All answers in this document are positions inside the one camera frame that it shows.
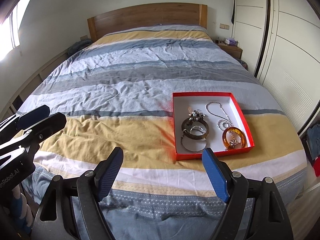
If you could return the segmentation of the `left gloved hand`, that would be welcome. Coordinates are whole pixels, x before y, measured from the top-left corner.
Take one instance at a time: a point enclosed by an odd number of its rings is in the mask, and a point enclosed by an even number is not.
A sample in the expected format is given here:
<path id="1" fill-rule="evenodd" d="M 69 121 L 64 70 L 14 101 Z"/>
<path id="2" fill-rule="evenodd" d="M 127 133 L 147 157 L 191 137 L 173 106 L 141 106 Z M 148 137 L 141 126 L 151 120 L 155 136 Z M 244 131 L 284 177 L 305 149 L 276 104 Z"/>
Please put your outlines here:
<path id="1" fill-rule="evenodd" d="M 20 191 L 19 185 L 12 190 L 10 213 L 17 228 L 26 234 L 30 234 L 34 221 L 33 215 L 30 206 L 27 204 L 25 195 Z"/>

